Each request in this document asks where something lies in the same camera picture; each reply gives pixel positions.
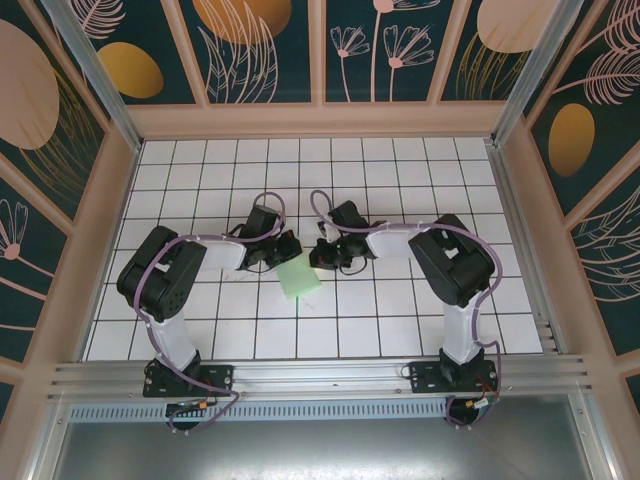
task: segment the leaf illustration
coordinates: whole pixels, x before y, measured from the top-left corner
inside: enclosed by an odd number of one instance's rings
[[[105,40],[125,17],[122,0],[67,0],[89,38]]]
[[[639,0],[616,0],[607,20],[604,38],[618,53],[635,50],[640,45]]]
[[[584,93],[589,102],[621,105],[622,99],[630,96],[640,85],[640,50],[611,50],[600,55],[580,83],[584,83]]]

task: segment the floral wallpaper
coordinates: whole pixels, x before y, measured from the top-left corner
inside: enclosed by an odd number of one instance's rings
[[[327,102],[424,101],[452,0],[328,0]]]
[[[0,179],[0,357],[24,360],[66,240]]]

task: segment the flower illustration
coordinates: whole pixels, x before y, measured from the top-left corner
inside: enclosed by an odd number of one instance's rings
[[[422,10],[423,8],[435,7],[440,0],[421,0],[412,2],[410,0],[373,0],[373,6],[380,13],[391,13],[394,10]]]
[[[362,32],[362,27],[347,27],[344,33],[340,27],[331,29],[331,40],[336,52],[340,57],[340,66],[342,68],[342,83],[344,85],[344,93],[347,96],[347,102],[351,102],[349,96],[349,88],[347,87],[347,76],[344,70],[344,59],[347,57],[355,57],[369,52],[369,44],[365,43],[366,37]]]
[[[433,61],[433,50],[427,50],[431,45],[428,32],[429,27],[422,29],[407,27],[398,37],[398,26],[384,29],[384,48],[391,67],[391,81],[389,86],[389,101],[393,102],[393,80],[396,69],[414,67]]]
[[[6,199],[0,200],[0,258],[15,260],[20,256],[20,243],[27,228],[29,210],[16,202],[15,213]]]

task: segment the green sponge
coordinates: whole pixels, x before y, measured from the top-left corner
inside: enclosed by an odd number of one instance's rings
[[[306,295],[322,285],[316,271],[309,265],[309,256],[305,254],[278,265],[275,270],[282,290],[290,300]]]

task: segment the purple cable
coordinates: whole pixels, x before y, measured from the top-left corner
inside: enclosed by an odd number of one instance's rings
[[[496,347],[496,373],[497,373],[497,377],[498,377],[498,385],[496,386],[496,395],[500,394],[500,386],[502,385],[502,357],[501,357],[501,353],[500,353],[500,343],[497,340],[494,340],[493,342],[489,342],[489,343],[482,343],[480,341],[480,339],[478,338],[478,318],[480,317],[480,305],[482,304],[482,302],[485,301],[485,299],[487,299],[489,297],[489,295],[491,295],[496,288],[498,288],[498,285],[500,284],[500,282],[502,281],[502,277],[503,277],[503,267],[502,267],[502,262],[500,262],[500,258],[498,257],[497,252],[491,247],[491,245],[489,245],[486,241],[484,241],[483,239],[481,239],[480,237],[478,237],[477,235],[474,235],[473,233],[464,230],[462,228],[458,228],[458,227],[454,227],[452,225],[443,225],[440,223],[385,223],[383,225],[379,225],[377,227],[370,227],[370,228],[351,228],[351,227],[343,227],[340,225],[336,225],[335,223],[333,223],[331,221],[331,219],[329,219],[326,215],[324,215],[323,213],[320,212],[320,210],[318,209],[318,207],[316,207],[316,203],[314,201],[314,197],[316,195],[322,195],[324,197],[324,199],[327,201],[327,203],[329,204],[329,210],[331,210],[333,208],[332,202],[331,202],[331,198],[329,198],[329,195],[327,195],[324,191],[322,190],[313,190],[311,192],[311,195],[309,196],[309,203],[311,204],[311,208],[313,209],[313,211],[315,212],[315,214],[318,216],[318,218],[320,218],[325,224],[335,228],[336,230],[342,231],[342,232],[347,232],[347,233],[373,233],[373,232],[379,232],[381,230],[406,230],[407,228],[413,228],[413,229],[424,229],[429,230],[431,228],[437,228],[440,230],[446,230],[446,231],[450,231],[450,232],[454,232],[454,233],[459,233],[460,235],[463,235],[467,238],[470,238],[471,240],[473,240],[474,242],[478,243],[482,248],[484,248],[489,255],[491,256],[493,262],[496,265],[496,270],[497,270],[497,276],[496,276],[496,280],[495,282],[493,282],[489,288],[487,290],[485,290],[482,295],[480,295],[480,297],[478,297],[478,300],[476,300],[476,304],[473,307],[473,313],[471,314],[471,335],[473,338],[473,341],[476,343],[476,345],[482,347],[482,348],[491,348],[491,347]],[[447,400],[447,407],[446,407],[446,420],[450,425],[453,426],[460,426],[463,425],[462,422],[458,421],[457,419],[453,418],[450,414],[449,414],[449,410],[451,408],[451,404],[453,403],[453,400],[455,399],[455,397],[450,397]],[[476,420],[473,424],[477,425],[480,422],[482,422],[486,416],[487,413],[489,413],[489,411],[487,410],[487,412],[478,420]]]
[[[276,224],[274,225],[274,227],[271,229],[270,232],[255,238],[237,238],[229,235],[218,235],[218,234],[181,235],[179,237],[176,237],[173,240],[171,240],[169,243],[167,243],[164,247],[162,247],[162,249],[160,249],[160,251],[153,258],[153,260],[151,260],[151,263],[149,263],[149,266],[142,274],[142,277],[140,278],[140,283],[138,283],[138,287],[136,288],[136,292],[133,297],[133,309],[136,311],[138,318],[144,321],[145,326],[147,327],[147,335],[149,336],[149,341],[151,342],[151,345],[157,352],[159,359],[162,359],[163,363],[167,367],[169,367],[169,369],[173,373],[175,373],[179,378],[196,387],[203,388],[210,393],[223,393],[225,395],[231,394],[234,396],[233,400],[231,400],[231,402],[229,402],[225,407],[223,407],[222,410],[216,413],[212,418],[210,418],[206,422],[199,423],[191,430],[185,431],[184,435],[188,435],[189,432],[195,433],[199,430],[202,430],[208,427],[209,425],[211,425],[216,420],[218,420],[218,418],[224,415],[227,412],[227,410],[229,410],[229,408],[231,408],[239,400],[240,394],[234,390],[226,390],[224,388],[218,388],[212,385],[207,385],[206,383],[198,382],[197,380],[194,380],[193,378],[182,373],[182,371],[180,371],[178,367],[176,367],[168,358],[166,358],[165,354],[162,352],[162,349],[160,348],[160,345],[156,341],[155,335],[153,334],[153,329],[151,328],[151,319],[140,308],[140,296],[142,295],[142,290],[144,288],[145,283],[149,279],[151,272],[153,271],[157,263],[160,261],[160,259],[164,256],[164,254],[167,253],[171,248],[173,248],[173,246],[182,242],[183,240],[186,240],[186,241],[227,240],[227,241],[238,242],[238,243],[249,243],[249,242],[258,242],[260,240],[264,240],[265,238],[268,238],[272,236],[274,233],[276,233],[280,229],[280,227],[284,224],[286,219],[285,204],[282,197],[274,192],[262,192],[260,195],[258,195],[255,198],[255,200],[253,201],[253,204],[255,205],[260,198],[267,197],[267,196],[275,197],[280,202],[280,205],[282,207],[282,210],[280,212],[280,218],[278,219],[278,222],[276,222]],[[189,407],[176,410],[173,413],[173,415],[171,415],[171,417],[169,418],[169,427],[171,427],[173,433],[176,433],[178,431],[173,424],[173,420],[177,415],[179,415],[184,411],[187,411],[188,409]]]

